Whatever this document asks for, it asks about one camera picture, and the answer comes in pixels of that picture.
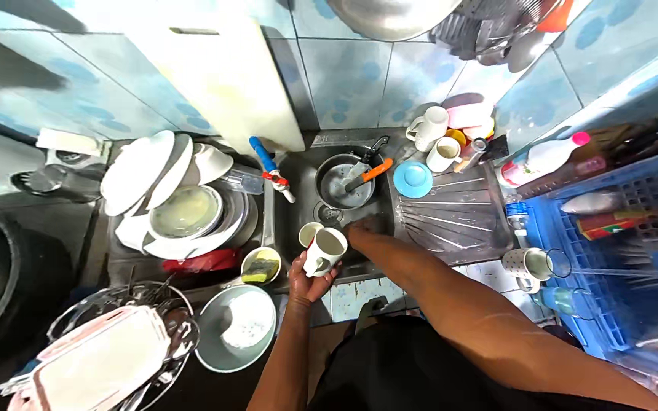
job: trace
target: person's right arm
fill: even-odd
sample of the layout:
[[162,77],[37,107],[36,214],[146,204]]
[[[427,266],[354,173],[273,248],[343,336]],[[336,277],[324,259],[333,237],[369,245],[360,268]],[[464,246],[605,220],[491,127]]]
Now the person's right arm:
[[658,397],[611,364],[546,333],[491,288],[397,238],[347,228],[352,247],[416,299],[434,329],[502,385],[658,410]]

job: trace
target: dish sponge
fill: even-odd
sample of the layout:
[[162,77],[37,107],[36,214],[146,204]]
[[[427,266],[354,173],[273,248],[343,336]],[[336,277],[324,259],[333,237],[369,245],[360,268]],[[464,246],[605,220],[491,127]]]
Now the dish sponge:
[[243,282],[264,282],[273,278],[279,270],[279,260],[270,250],[262,250],[255,255],[255,260],[245,269],[241,276]]

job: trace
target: pink bottle cap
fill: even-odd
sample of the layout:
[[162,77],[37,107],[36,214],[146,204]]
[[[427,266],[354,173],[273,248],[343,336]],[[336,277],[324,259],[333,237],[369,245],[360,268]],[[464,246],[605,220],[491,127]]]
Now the pink bottle cap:
[[590,143],[591,141],[591,136],[590,134],[586,132],[577,132],[574,135],[572,135],[572,142],[575,145],[585,145]]

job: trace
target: person's left hand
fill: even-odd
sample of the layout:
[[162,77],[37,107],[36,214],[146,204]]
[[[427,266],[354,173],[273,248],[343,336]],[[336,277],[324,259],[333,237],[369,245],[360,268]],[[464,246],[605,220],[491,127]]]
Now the person's left hand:
[[340,261],[331,271],[320,277],[307,277],[306,271],[303,270],[305,262],[306,251],[291,263],[291,269],[288,271],[289,297],[313,303],[329,290],[334,277],[339,273],[339,268],[342,267],[342,262]]

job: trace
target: cutting board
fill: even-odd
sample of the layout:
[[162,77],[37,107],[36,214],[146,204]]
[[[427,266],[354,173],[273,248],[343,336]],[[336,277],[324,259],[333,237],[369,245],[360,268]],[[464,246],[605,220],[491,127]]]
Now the cutting board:
[[306,149],[263,34],[245,16],[165,15],[126,35],[238,153]]

